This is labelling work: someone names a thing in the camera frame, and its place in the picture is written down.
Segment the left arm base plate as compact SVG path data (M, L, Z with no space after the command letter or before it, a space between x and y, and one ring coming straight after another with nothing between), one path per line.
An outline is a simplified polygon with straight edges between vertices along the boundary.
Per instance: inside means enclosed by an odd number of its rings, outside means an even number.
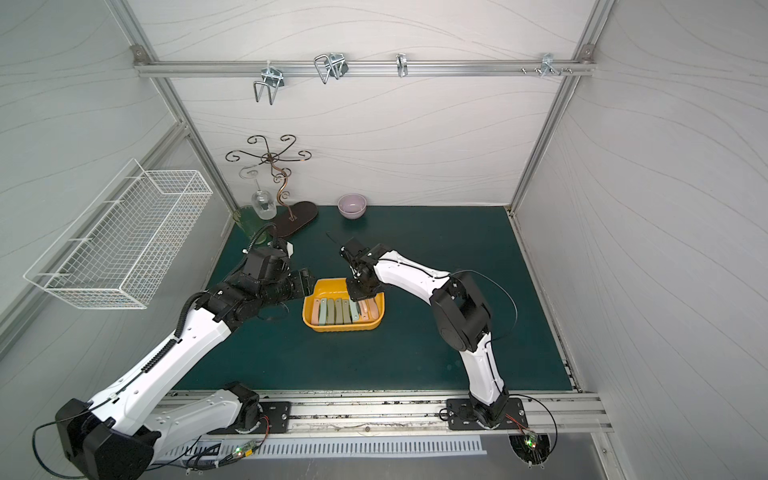
M291 403L260 401L240 413L234 424L208 432L208 435L264 435L287 432Z

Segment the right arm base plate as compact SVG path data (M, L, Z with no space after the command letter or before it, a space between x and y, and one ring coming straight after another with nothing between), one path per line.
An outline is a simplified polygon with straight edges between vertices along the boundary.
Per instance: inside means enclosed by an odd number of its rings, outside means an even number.
M527 429L528 422L524 405L519 398L510 398L505 405L500 423L496 427L483 426L468 398L451 398L438 411L438 418L446 422L450 431L483 431Z

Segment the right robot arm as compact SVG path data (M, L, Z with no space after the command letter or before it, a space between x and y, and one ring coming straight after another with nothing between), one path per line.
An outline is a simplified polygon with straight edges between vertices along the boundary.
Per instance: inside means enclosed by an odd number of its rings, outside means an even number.
M352 300L367 300L395 286L430 306L441 338L462 359L476 422L485 429L497 428L509 392L493 353L492 311L471 273L432 269L384 244L368 248L355 238L344 243L339 254L351 270L346 285Z

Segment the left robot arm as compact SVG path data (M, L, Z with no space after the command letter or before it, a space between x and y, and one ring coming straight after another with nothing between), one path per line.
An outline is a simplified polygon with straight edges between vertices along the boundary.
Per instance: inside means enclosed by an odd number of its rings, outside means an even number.
M165 451L219 429L261 427L259 395L233 382L202 401L154 409L204 356L263 308L308 296L314 280L290 267L292 245L276 238L251 248L213 288L194 293L174 331L88 401L72 399L55 423L65 458L87 479L137 479Z

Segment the olive folding knife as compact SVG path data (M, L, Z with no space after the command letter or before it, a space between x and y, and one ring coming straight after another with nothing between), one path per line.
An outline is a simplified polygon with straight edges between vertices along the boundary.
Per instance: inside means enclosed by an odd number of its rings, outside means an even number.
M333 299L326 300L326 324L335 324L335 301Z
M350 312L350 301L348 299L342 300L342 314L343 314L343 324L349 325L352 323L351 319L351 312Z
M334 300L334 324L335 325L344 324L343 302L341 299Z

